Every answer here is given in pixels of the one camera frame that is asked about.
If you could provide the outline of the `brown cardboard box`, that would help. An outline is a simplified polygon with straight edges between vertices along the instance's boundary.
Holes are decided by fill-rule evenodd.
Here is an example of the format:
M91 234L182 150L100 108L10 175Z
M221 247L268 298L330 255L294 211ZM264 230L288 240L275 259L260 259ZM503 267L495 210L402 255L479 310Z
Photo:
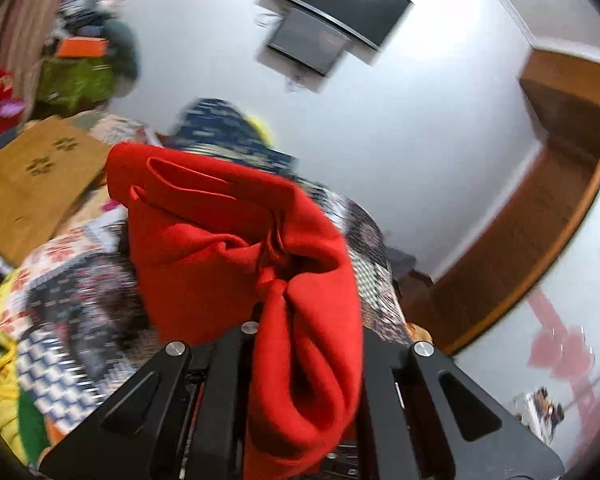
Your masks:
M0 256L20 266L98 180L110 146L50 117L0 150Z

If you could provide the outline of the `small grey wall monitor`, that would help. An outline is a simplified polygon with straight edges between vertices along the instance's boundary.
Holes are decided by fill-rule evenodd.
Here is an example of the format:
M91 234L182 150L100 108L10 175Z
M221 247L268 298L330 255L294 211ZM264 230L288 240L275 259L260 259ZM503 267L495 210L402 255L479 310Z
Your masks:
M350 38L313 14L290 10L266 46L312 72L327 76L347 50Z

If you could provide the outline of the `pile of grey clothes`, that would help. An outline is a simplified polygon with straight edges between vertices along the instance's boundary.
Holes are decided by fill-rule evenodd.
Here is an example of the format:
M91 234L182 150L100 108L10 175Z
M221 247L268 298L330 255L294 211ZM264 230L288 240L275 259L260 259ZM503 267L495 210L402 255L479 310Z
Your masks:
M120 20L125 0L64 0L46 44L59 47L70 38L107 41L105 56L114 76L130 86L140 76L140 58L132 28Z

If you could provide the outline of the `patchwork patterned bedspread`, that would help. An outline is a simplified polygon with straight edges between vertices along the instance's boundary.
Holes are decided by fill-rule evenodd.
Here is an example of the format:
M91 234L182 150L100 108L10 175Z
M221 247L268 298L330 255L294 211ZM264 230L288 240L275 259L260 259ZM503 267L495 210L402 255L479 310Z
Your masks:
M151 143L142 125L128 136L92 138ZM375 221L352 200L304 180L292 180L321 208L346 241L362 326L381 339L409 344L392 284L386 248ZM17 343L22 400L61 432L70 432L168 342L151 324L130 259L128 212L114 202L106 214L38 246L15 266L16 278L0 327Z

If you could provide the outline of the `green storage box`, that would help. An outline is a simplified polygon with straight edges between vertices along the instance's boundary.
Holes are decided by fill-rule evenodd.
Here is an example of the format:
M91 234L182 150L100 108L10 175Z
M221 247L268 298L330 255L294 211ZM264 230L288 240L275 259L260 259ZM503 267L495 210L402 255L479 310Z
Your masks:
M108 101L114 93L114 70L106 58L43 58L35 99L75 112L81 104Z

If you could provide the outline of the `red garment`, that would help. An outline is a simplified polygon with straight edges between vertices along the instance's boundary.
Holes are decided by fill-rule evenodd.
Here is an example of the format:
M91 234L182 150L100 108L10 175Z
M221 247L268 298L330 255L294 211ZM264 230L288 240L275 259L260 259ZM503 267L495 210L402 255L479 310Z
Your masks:
M361 306L343 235L298 185L232 162L121 143L106 173L161 341L210 344L259 324L245 477L312 468L350 426L362 384Z

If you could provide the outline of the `brown wooden wardrobe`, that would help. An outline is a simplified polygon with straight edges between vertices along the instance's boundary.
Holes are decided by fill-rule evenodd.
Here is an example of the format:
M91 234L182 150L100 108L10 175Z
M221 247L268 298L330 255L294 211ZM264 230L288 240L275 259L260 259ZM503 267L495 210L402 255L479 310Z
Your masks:
M530 169L468 251L433 281L414 271L406 317L448 356L530 292L566 249L600 192L600 62L534 49L519 76L541 145Z

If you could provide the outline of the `yellow printed cloth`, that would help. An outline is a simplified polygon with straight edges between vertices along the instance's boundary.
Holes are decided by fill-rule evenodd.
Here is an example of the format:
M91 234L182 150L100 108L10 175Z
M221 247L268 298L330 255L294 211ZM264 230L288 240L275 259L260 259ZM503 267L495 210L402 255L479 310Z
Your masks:
M0 286L0 322L16 274L17 271L7 274ZM0 327L0 435L15 456L27 465L27 455L19 431L20 393L15 364L16 349L17 343Z

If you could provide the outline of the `orange box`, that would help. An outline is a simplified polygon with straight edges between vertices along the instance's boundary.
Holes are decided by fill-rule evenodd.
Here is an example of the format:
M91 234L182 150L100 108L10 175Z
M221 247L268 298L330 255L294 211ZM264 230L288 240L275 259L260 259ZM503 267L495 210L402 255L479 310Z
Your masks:
M107 48L107 39L74 36L61 40L55 55L58 58L102 58Z

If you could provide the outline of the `dark patterned folded garment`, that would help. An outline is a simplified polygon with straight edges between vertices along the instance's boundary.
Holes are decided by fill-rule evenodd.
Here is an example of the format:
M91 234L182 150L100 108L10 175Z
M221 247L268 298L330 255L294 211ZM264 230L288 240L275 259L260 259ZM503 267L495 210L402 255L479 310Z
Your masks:
M181 116L166 148L204 155L277 174L292 180L296 159L266 144L247 118L230 102L200 99Z

